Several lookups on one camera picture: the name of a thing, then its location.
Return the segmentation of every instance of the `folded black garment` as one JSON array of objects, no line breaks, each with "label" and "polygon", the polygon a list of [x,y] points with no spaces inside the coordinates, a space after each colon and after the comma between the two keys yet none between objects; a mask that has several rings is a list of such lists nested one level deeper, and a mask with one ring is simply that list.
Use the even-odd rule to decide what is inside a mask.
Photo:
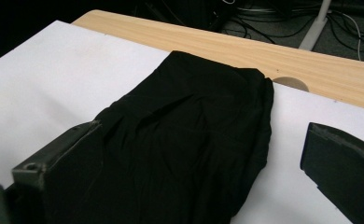
[{"label": "folded black garment", "polygon": [[257,69],[172,52],[95,119],[104,171],[76,223],[230,223],[271,137],[273,83]]}]

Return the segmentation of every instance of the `dark floor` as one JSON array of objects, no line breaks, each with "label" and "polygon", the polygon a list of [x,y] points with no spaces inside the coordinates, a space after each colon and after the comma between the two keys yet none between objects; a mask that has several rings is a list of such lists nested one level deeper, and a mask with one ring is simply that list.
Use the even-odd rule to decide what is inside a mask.
[{"label": "dark floor", "polygon": [[0,0],[0,57],[56,20],[72,22],[93,9],[129,14],[135,1]]},{"label": "dark floor", "polygon": [[[300,2],[302,1],[295,0],[296,6],[289,20],[266,4],[247,3],[222,27],[220,32],[240,37],[246,35],[245,38],[267,43],[273,41],[277,45],[298,48],[315,19],[322,0],[311,1],[311,6],[314,7],[307,4],[300,5]],[[357,23],[361,34],[359,54],[361,61],[364,62],[364,5],[356,0],[342,1],[343,7],[340,1],[333,2],[338,5],[330,6],[330,9],[335,9],[328,14],[328,22],[313,51],[358,60],[357,28],[348,18],[349,16]],[[344,15],[339,12],[339,10],[348,11],[347,9],[349,12],[344,12]]]}]

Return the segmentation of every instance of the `wooden table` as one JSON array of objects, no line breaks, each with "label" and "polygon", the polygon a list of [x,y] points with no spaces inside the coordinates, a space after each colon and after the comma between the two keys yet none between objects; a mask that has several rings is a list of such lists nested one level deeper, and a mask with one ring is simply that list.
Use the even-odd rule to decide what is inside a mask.
[{"label": "wooden table", "polygon": [[294,77],[310,92],[364,107],[364,63],[302,49],[93,10],[74,25],[167,51],[181,50],[266,77]]}]

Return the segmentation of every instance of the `black cloth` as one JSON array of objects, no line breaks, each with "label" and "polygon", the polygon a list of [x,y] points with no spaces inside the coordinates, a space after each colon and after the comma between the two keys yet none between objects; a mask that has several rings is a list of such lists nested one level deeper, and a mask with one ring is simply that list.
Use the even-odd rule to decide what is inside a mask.
[{"label": "black cloth", "polygon": [[105,173],[76,223],[230,223],[266,164],[272,106],[257,69],[172,52],[95,118]]}]

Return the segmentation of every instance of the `black cable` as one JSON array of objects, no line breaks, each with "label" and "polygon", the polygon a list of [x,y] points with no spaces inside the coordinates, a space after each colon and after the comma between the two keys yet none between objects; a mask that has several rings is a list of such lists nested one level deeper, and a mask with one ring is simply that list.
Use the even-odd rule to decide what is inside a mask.
[{"label": "black cable", "polygon": [[330,30],[332,31],[333,33],[333,36],[336,38],[336,40],[343,46],[345,46],[346,48],[348,49],[351,49],[351,50],[354,50],[354,51],[357,51],[357,49],[351,47],[351,46],[348,46],[347,44],[345,44],[344,42],[342,42],[342,40],[336,35],[336,32],[334,30],[334,26],[333,26],[333,23],[334,23],[334,19],[328,15],[327,18],[329,19],[329,24],[330,24]]},{"label": "black cable", "polygon": [[248,9],[251,9],[255,5],[255,0],[251,0],[251,4],[249,5]]},{"label": "black cable", "polygon": [[315,10],[319,10],[321,8],[321,5],[322,4],[313,4],[313,5],[310,5],[310,6],[301,5],[301,6],[296,6],[293,9],[308,9],[308,8],[313,8]]},{"label": "black cable", "polygon": [[342,7],[341,7],[341,12],[339,13],[338,11],[334,11],[336,14],[339,14],[341,15],[342,17],[342,20],[343,20],[343,23],[344,23],[344,26],[346,28],[346,32],[349,33],[350,35],[356,37],[357,36],[357,33],[355,33],[355,29],[354,30],[351,30],[348,25],[349,23],[347,22],[347,20],[345,19],[345,16],[343,15],[344,14],[344,0],[342,0]]},{"label": "black cable", "polygon": [[269,20],[253,20],[253,19],[250,19],[249,17],[253,17],[253,18],[257,18],[259,15],[246,15],[244,13],[239,13],[238,15],[242,18],[244,18],[244,20],[246,21],[255,21],[255,22],[284,22],[284,21],[288,21],[288,20],[291,20],[291,19],[296,19],[298,17],[305,17],[305,16],[310,16],[310,15],[317,15],[317,10],[311,10],[311,9],[306,9],[302,12],[308,12],[308,11],[313,11],[312,13],[296,13],[295,15],[292,15],[290,16],[289,19],[281,19],[281,20],[274,20],[274,21],[269,21]]},{"label": "black cable", "polygon": [[245,33],[244,33],[244,38],[246,38],[246,37],[249,35],[248,30],[246,29],[246,27],[245,27],[245,26],[244,26],[241,22],[234,21],[234,20],[229,20],[229,21],[231,21],[231,22],[235,22],[235,23],[237,23],[237,24],[241,25],[241,26],[244,28],[244,31],[245,31]]},{"label": "black cable", "polygon": [[358,56],[358,58],[359,58],[359,60],[361,61],[361,58],[360,58],[360,52],[361,52],[361,49],[360,49],[360,44],[361,44],[361,42],[362,42],[362,38],[361,38],[361,34],[360,34],[360,31],[359,31],[359,29],[358,29],[358,27],[357,27],[357,24],[356,24],[356,21],[354,21],[354,19],[352,19],[351,17],[349,17],[353,22],[354,22],[354,24],[355,24],[355,29],[357,29],[357,35],[356,34],[354,34],[354,32],[352,32],[349,28],[348,28],[348,26],[347,26],[347,21],[345,20],[345,15],[344,15],[344,13],[343,13],[343,11],[344,11],[344,0],[342,0],[342,13],[341,13],[341,15],[342,15],[342,20],[343,20],[343,22],[344,22],[344,26],[345,26],[345,28],[346,28],[346,32],[348,33],[348,34],[350,34],[350,35],[352,35],[353,36],[353,38],[356,38],[357,36],[358,36],[358,47],[357,47],[357,56]]},{"label": "black cable", "polygon": [[181,25],[184,25],[184,26],[187,26],[181,19],[179,19],[179,17],[176,16],[176,14],[174,14],[174,12],[168,7],[168,5],[163,1],[161,0],[162,4],[167,8],[167,10],[171,13],[171,15],[174,16],[174,18],[181,24]]},{"label": "black cable", "polygon": [[344,26],[345,26],[345,28],[349,31],[349,32],[351,32],[353,35],[356,35],[356,33],[354,33],[354,31],[355,31],[355,26],[353,26],[353,25],[351,25],[349,22],[348,22],[348,20],[346,20],[345,19],[345,14],[343,14],[343,12],[338,12],[338,11],[333,11],[336,15],[338,15],[338,16],[340,16],[340,17],[342,17],[342,19],[343,19],[343,23],[344,23]]},{"label": "black cable", "polygon": [[291,35],[270,35],[270,34],[266,34],[263,33],[264,35],[268,36],[268,37],[275,37],[275,38],[287,38],[287,37],[292,37],[294,35],[297,35],[298,33],[300,33],[302,30],[304,30],[304,28],[310,23],[310,21],[312,21],[313,19],[315,19],[315,16],[313,16],[312,18],[310,18],[301,28],[299,28],[296,32],[294,32]]},{"label": "black cable", "polygon": [[257,33],[257,34],[259,34],[259,35],[261,35],[261,36],[263,36],[264,38],[266,38],[266,39],[268,39],[272,44],[275,44],[275,42],[271,39],[271,38],[269,38],[268,36],[266,36],[266,34],[264,34],[264,33],[262,33],[261,31],[259,31],[259,30],[257,30],[257,29],[255,29],[253,26],[251,26],[250,24],[248,24],[248,23],[246,23],[246,22],[244,22],[244,21],[241,21],[240,20],[240,22],[246,27],[246,28],[248,28],[248,29],[250,29],[250,30],[252,30],[252,31],[254,31],[255,33]]},{"label": "black cable", "polygon": [[[341,16],[342,18],[344,17],[342,13],[339,13],[339,14],[336,14],[338,16]],[[357,34],[352,32],[350,29],[348,28],[344,28],[341,24],[339,24],[339,22],[337,20],[335,20],[333,17],[330,16],[331,19],[333,19],[333,21],[343,30],[345,31],[346,33],[348,33],[350,36],[354,37],[354,38],[359,38],[357,37]],[[360,40],[364,43],[364,39],[362,38],[362,36],[364,37],[364,35],[361,35],[361,38]]]},{"label": "black cable", "polygon": [[247,38],[247,39],[251,39],[252,38],[252,36],[248,32],[245,32],[245,31],[239,31],[239,30],[233,30],[233,29],[222,29],[222,30],[226,32],[226,35],[229,35],[228,31],[233,31],[235,33],[244,34],[244,38]]}]

